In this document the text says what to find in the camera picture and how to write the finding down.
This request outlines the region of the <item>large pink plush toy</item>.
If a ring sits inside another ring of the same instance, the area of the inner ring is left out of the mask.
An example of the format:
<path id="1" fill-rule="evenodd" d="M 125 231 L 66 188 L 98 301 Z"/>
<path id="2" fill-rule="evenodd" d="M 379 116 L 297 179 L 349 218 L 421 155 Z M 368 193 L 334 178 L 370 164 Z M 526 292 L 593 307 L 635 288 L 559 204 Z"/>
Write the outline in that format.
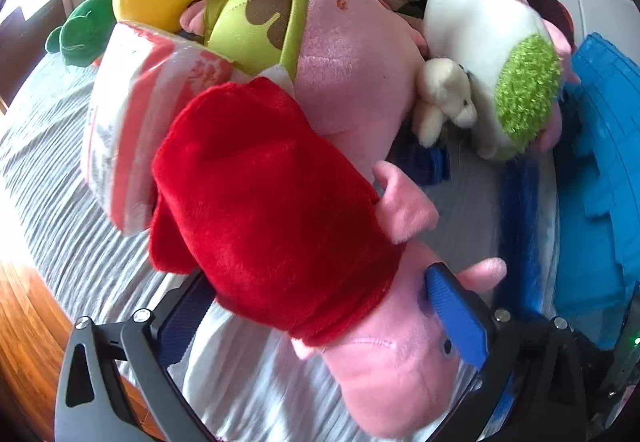
<path id="1" fill-rule="evenodd" d="M 247 76 L 284 69 L 311 127 L 366 179 L 416 100 L 424 39 L 379 0 L 201 0 L 179 23 Z"/>

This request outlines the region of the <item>pink pig plush red dress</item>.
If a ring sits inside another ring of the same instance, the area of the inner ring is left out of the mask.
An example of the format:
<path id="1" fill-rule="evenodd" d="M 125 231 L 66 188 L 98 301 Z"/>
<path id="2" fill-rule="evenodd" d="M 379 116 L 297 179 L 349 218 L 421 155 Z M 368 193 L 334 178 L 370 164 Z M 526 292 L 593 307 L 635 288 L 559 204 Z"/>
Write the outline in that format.
<path id="1" fill-rule="evenodd" d="M 402 438 L 444 414 L 461 351 L 427 300 L 438 212 L 397 166 L 362 176 L 266 77 L 201 92 L 152 163 L 149 249 L 218 303 L 321 356 L 352 419 Z"/>

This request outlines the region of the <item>grey striped bed sheet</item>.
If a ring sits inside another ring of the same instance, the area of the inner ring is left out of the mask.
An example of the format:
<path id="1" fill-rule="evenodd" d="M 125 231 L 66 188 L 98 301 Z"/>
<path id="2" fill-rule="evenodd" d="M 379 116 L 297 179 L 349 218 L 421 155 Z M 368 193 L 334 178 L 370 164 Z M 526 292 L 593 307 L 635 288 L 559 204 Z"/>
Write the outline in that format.
<path id="1" fill-rule="evenodd" d="M 145 234 L 123 236 L 80 172 L 94 69 L 44 57 L 1 128 L 1 184 L 36 268 L 70 318 L 126 320 L 180 277 L 155 271 Z M 460 271 L 498 254 L 503 165 L 449 136 L 451 177 L 427 189 L 438 226 L 422 241 Z M 288 337 L 211 306 L 170 375 L 196 414 L 227 441 L 362 441 L 320 358 L 297 358 Z"/>

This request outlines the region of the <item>blue foam storage box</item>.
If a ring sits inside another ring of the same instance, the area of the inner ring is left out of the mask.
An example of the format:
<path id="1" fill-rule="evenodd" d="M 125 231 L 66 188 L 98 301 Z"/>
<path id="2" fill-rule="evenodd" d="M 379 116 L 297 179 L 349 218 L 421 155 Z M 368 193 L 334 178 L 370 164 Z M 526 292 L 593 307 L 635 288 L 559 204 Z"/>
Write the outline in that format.
<path id="1" fill-rule="evenodd" d="M 560 252 L 554 307 L 602 349 L 639 280 L 639 66 L 598 33 L 573 54 L 553 150 Z"/>

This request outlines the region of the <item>red white striped plastic bag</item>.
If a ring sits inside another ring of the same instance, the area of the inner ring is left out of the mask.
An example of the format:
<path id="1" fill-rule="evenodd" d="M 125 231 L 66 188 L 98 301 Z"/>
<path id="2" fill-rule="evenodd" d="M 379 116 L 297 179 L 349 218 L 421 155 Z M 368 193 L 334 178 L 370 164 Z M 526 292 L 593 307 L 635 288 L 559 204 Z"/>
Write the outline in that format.
<path id="1" fill-rule="evenodd" d="M 232 72 L 226 59 L 188 39 L 137 22 L 115 25 L 93 82 L 80 168 L 122 234 L 149 226 L 152 159 L 171 122 Z"/>

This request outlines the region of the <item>white unicorn plush green mane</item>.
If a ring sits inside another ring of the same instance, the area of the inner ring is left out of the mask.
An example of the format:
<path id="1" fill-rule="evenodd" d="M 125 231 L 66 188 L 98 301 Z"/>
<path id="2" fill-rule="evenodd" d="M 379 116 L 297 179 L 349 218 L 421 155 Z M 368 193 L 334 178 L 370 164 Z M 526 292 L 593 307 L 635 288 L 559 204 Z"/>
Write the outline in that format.
<path id="1" fill-rule="evenodd" d="M 427 0 L 423 24 L 431 54 L 469 77 L 480 157 L 503 161 L 558 143 L 558 99 L 578 82 L 572 47 L 528 0 Z"/>

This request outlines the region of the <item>dark green turtle plush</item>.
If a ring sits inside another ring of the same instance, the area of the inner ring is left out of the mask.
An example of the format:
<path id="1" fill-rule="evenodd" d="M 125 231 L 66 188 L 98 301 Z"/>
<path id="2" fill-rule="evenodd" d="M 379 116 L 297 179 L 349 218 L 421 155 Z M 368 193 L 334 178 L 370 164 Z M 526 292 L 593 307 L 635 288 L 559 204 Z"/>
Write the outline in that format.
<path id="1" fill-rule="evenodd" d="M 113 0 L 85 0 L 49 34 L 44 50 L 86 68 L 104 54 L 115 25 Z"/>

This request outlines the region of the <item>small cream bear plush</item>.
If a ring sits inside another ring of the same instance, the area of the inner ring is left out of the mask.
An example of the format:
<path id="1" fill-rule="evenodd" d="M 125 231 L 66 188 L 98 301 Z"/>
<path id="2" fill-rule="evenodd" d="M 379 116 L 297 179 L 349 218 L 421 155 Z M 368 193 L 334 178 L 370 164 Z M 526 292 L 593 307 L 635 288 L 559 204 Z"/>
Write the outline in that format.
<path id="1" fill-rule="evenodd" d="M 448 121 L 462 129 L 476 123 L 469 75 L 458 63 L 447 58 L 426 61 L 416 77 L 416 91 L 411 128 L 425 149 L 438 141 Z"/>

